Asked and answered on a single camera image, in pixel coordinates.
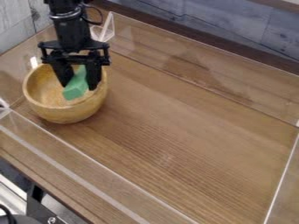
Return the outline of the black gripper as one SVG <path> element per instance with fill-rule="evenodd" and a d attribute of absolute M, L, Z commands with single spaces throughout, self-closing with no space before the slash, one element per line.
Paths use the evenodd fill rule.
<path fill-rule="evenodd" d="M 41 42 L 41 61 L 52 65 L 61 86 L 65 88 L 72 77 L 71 64 L 87 64 L 88 90 L 93 91 L 101 81 L 101 66 L 109 65 L 108 44 L 91 37 L 89 24 L 84 8 L 51 8 L 56 40 Z"/>

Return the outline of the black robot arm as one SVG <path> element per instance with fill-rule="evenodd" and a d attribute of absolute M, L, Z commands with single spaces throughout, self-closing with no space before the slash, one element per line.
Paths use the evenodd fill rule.
<path fill-rule="evenodd" d="M 65 88 L 75 77 L 73 65 L 87 70 L 88 89 L 95 90 L 101 81 L 101 67 L 111 64 L 108 43 L 91 37 L 89 25 L 101 22 L 89 20 L 85 0 L 43 0 L 49 6 L 49 19 L 56 39 L 40 42 L 41 62 L 51 65 L 61 86 Z"/>

